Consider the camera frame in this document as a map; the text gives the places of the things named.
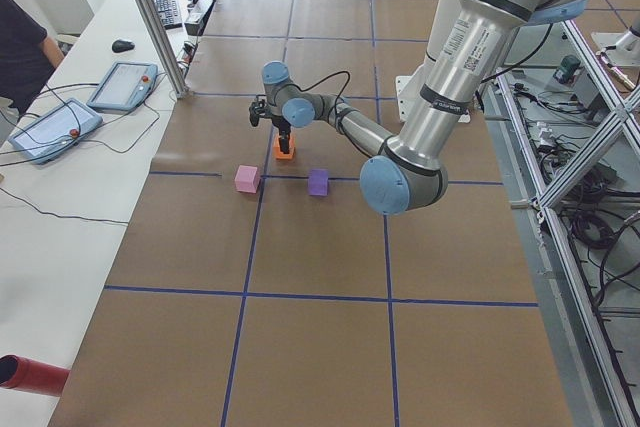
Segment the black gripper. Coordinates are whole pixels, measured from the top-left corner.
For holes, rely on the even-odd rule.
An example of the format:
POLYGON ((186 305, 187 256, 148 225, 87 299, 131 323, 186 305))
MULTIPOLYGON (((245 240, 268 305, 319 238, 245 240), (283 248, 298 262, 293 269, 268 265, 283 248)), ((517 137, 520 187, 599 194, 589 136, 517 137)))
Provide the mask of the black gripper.
POLYGON ((271 121, 274 127, 278 129, 278 147, 280 153, 289 153, 290 152, 290 133, 291 133, 291 124, 283 117, 274 115, 271 117, 271 121))

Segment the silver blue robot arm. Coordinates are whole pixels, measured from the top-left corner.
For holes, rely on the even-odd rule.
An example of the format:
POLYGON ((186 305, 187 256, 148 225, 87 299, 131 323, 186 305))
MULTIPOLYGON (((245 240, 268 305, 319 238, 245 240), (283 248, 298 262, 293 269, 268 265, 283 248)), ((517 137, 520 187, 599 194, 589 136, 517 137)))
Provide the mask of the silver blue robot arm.
POLYGON ((458 0, 461 10, 397 135, 341 95, 304 91, 280 61, 262 69, 264 96, 249 108, 251 125, 265 118, 286 148, 290 131, 325 121, 368 159, 360 188, 368 205, 384 215, 429 206, 446 192, 448 174, 439 159, 448 137, 487 79, 511 32, 524 25, 553 24, 579 16, 587 0, 458 0))

